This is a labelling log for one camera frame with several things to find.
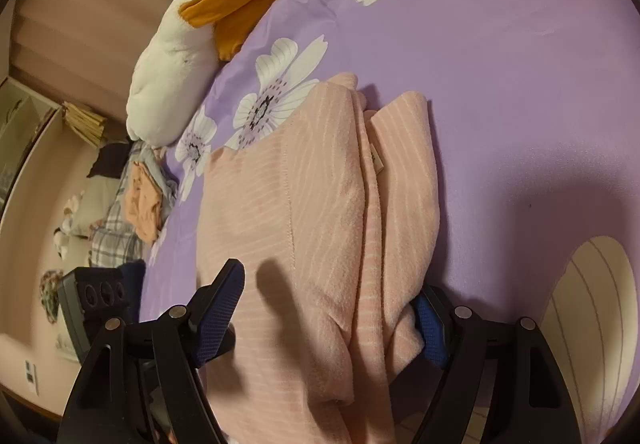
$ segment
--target pillow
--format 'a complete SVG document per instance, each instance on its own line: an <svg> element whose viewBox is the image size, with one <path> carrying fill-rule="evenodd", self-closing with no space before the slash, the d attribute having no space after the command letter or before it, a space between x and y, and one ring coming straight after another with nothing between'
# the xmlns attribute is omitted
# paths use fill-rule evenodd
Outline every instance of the pillow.
<svg viewBox="0 0 640 444"><path fill-rule="evenodd" d="M88 238L92 225L100 223L109 213L109 208L116 198L118 179L95 176L87 179L80 207L73 217L71 233Z"/></svg>
<svg viewBox="0 0 640 444"><path fill-rule="evenodd" d="M128 142L112 142L100 148L98 158L87 175L87 178L97 175L111 179L120 179L127 165L131 145Z"/></svg>
<svg viewBox="0 0 640 444"><path fill-rule="evenodd" d="M91 242L86 238L70 236L66 245L66 255L62 260L62 271L70 273L76 267L89 267Z"/></svg>

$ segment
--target folded pink blanket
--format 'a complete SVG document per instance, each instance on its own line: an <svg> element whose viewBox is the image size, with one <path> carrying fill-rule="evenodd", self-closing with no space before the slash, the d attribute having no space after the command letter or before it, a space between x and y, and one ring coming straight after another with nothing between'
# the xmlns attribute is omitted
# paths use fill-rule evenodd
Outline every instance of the folded pink blanket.
<svg viewBox="0 0 640 444"><path fill-rule="evenodd" d="M237 258L246 286L207 397L241 444L394 441L388 384L423 346L408 304L436 240L436 169L424 97L365 122L355 87L317 84L273 134L210 158L198 280Z"/></svg>

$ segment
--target black clamp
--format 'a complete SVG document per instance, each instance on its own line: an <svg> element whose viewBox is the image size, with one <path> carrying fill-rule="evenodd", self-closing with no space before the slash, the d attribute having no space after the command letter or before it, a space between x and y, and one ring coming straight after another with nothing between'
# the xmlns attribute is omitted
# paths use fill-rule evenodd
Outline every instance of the black clamp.
<svg viewBox="0 0 640 444"><path fill-rule="evenodd" d="M412 444L463 441L485 360L497 360L497 372L482 444L580 444L562 374L532 319L485 321L430 286L414 307L418 328L430 334L425 355L444 374Z"/></svg>
<svg viewBox="0 0 640 444"><path fill-rule="evenodd" d="M196 370L233 348L228 325L243 289L244 267L228 260L188 305L140 324L110 318L82 364L58 442L164 442L148 402L150 384L159 383L178 442L226 444Z"/></svg>

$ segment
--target white plush toy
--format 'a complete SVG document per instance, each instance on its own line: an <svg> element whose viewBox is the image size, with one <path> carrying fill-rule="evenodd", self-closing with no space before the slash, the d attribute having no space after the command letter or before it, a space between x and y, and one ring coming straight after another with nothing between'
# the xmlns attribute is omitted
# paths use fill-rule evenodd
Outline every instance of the white plush toy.
<svg viewBox="0 0 640 444"><path fill-rule="evenodd" d="M73 195L68 201L66 201L65 207L62 210L63 220L60 227L53 232L53 246L56 248L56 252L60 255L60 258L64 260L66 258L66 252L69 245L69 236L71 236L71 230L74 223L74 215L80 208L80 202L84 191L80 192L80 195Z"/></svg>
<svg viewBox="0 0 640 444"><path fill-rule="evenodd" d="M180 137L220 64L212 26L194 28L180 17L188 1L169 5L131 79L127 131L154 148Z"/></svg>

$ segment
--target black pillow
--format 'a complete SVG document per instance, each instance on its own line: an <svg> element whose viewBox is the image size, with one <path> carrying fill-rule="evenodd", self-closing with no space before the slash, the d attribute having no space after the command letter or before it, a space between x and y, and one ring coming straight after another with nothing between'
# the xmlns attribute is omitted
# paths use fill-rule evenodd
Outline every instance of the black pillow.
<svg viewBox="0 0 640 444"><path fill-rule="evenodd" d="M111 179L120 179L124 171L127 160L129 160L129 152L131 145L128 142L113 142L106 144L100 148L98 159L87 175L87 178L100 175Z"/></svg>
<svg viewBox="0 0 640 444"><path fill-rule="evenodd" d="M142 299L142 283L145 279L146 264L144 260L127 262L118 267L122 272L124 290L129 300L129 315L131 321L137 323L140 319L140 300Z"/></svg>

